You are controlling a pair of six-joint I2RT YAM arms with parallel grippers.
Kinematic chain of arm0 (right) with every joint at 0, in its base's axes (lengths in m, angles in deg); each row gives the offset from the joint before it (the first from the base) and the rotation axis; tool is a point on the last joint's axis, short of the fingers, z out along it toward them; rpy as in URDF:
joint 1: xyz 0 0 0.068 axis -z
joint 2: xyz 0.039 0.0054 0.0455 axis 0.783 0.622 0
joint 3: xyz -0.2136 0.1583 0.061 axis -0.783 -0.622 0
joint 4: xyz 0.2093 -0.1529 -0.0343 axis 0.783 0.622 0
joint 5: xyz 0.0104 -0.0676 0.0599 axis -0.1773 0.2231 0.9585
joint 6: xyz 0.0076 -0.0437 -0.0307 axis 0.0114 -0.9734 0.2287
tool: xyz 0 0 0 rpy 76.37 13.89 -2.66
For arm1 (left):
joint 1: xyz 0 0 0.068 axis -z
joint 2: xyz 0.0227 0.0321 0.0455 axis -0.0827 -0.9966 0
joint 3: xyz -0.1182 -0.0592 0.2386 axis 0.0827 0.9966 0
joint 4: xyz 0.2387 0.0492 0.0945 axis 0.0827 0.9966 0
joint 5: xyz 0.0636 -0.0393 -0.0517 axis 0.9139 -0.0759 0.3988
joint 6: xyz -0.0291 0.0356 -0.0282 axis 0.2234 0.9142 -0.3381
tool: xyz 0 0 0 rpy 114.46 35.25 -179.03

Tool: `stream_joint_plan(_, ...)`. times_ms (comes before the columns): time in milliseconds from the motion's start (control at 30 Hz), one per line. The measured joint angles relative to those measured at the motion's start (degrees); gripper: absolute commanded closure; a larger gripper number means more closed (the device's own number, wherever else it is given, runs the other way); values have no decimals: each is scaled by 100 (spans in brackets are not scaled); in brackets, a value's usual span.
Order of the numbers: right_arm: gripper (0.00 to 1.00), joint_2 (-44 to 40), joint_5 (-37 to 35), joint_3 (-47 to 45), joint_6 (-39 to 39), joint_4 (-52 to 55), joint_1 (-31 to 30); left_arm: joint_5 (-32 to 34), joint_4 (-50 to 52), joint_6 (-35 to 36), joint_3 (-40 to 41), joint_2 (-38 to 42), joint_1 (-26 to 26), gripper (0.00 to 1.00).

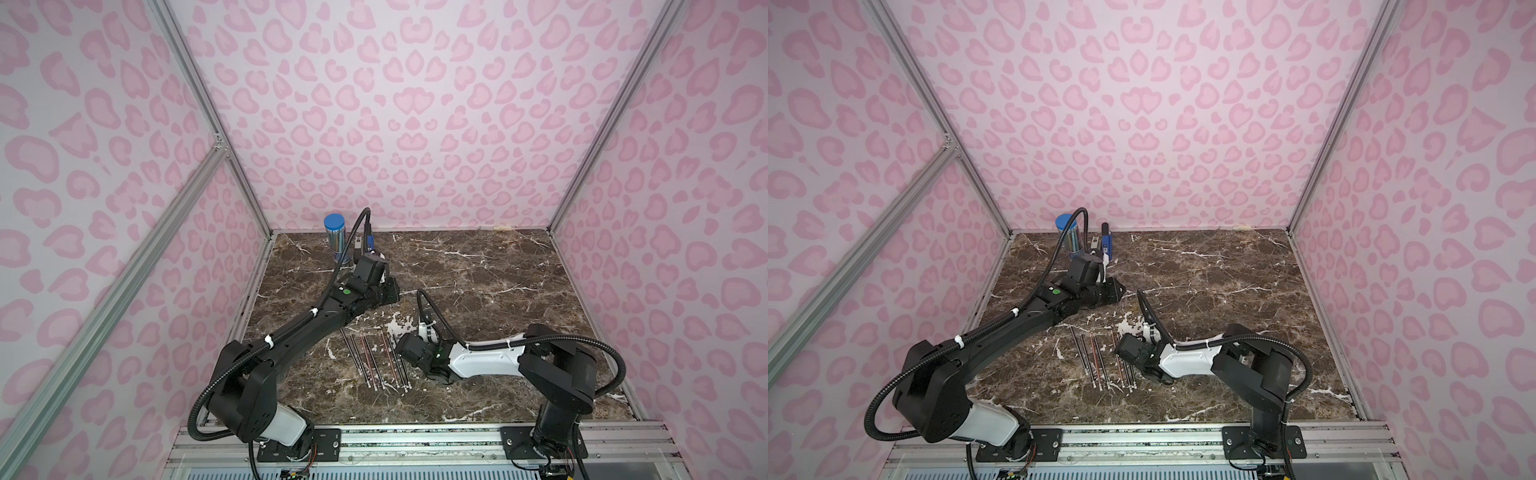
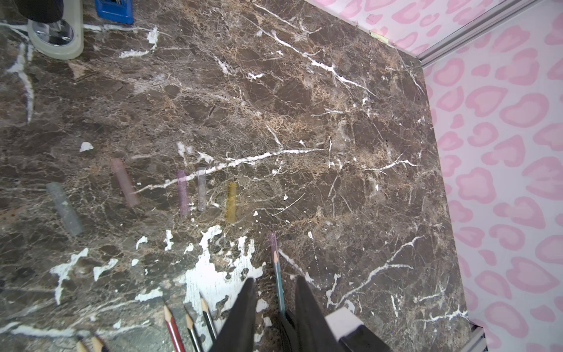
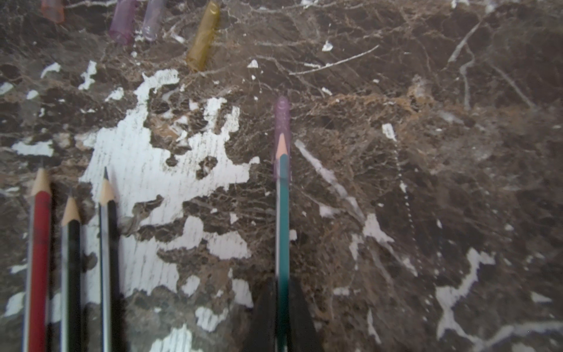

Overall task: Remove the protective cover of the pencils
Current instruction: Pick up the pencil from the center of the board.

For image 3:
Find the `yellow removed pencil cap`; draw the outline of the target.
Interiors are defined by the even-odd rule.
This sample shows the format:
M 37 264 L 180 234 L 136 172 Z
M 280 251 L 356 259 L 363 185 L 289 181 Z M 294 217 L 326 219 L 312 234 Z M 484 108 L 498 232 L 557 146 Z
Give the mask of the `yellow removed pencil cap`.
M 195 72 L 200 72 L 205 67 L 208 50 L 211 47 L 219 18 L 219 3 L 217 1 L 209 1 L 194 36 L 192 47 L 186 56 L 187 65 Z

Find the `red capped pencil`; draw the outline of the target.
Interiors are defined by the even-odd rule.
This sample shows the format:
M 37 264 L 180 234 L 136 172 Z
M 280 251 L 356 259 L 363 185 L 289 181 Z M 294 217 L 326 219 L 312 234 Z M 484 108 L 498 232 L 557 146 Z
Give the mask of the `red capped pencil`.
M 51 202 L 48 173 L 40 167 L 31 191 L 23 351 L 45 351 L 47 347 Z

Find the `clear pink pencil cap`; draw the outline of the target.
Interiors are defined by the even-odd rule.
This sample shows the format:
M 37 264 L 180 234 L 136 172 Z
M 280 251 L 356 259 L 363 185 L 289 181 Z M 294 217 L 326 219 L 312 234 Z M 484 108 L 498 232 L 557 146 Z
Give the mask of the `clear pink pencil cap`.
M 54 23 L 65 20 L 63 0 L 42 0 L 40 10 L 44 18 Z

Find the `purple removed pencil cap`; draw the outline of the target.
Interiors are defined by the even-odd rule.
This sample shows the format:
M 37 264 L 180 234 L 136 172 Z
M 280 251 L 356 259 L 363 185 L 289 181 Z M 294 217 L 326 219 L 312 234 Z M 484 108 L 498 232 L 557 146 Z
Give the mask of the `purple removed pencil cap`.
M 120 0 L 117 2 L 114 17 L 108 34 L 120 45 L 128 45 L 133 39 L 133 22 L 137 8 L 136 0 Z

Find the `teal capped pencil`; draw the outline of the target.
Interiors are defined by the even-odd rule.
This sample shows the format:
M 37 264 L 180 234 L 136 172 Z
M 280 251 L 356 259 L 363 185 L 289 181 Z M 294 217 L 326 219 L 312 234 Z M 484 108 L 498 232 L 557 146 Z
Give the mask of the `teal capped pencil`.
M 277 351 L 287 350 L 289 329 L 289 278 L 290 278 L 290 207 L 289 183 L 287 182 L 287 154 L 279 145 L 279 176 L 277 186 L 276 225 L 276 279 L 277 279 Z

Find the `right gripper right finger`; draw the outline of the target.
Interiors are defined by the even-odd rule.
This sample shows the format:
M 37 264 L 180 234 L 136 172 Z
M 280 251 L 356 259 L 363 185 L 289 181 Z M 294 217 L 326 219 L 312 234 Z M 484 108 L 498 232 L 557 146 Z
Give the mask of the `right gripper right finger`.
M 289 279 L 289 324 L 289 351 L 323 351 L 303 290 L 296 277 Z

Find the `purple capped pencil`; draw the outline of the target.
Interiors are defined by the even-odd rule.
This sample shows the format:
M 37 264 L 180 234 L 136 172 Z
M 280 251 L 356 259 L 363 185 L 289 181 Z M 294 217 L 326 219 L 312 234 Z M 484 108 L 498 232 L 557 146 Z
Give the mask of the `purple capped pencil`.
M 61 351 L 83 351 L 81 230 L 79 208 L 70 195 L 61 223 Z

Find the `yellow capped pencil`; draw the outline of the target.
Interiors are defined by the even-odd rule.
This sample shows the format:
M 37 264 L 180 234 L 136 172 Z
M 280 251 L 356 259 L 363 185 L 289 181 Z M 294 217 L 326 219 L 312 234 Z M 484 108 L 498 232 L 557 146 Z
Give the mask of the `yellow capped pencil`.
M 104 172 L 98 203 L 101 264 L 101 348 L 124 351 L 117 203 L 108 172 Z

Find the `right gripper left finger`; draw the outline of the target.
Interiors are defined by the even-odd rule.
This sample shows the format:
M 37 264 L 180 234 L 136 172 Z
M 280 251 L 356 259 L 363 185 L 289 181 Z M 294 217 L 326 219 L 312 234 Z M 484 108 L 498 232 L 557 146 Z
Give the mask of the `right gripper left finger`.
M 276 350 L 277 282 L 268 279 L 256 304 L 243 352 L 274 352 Z

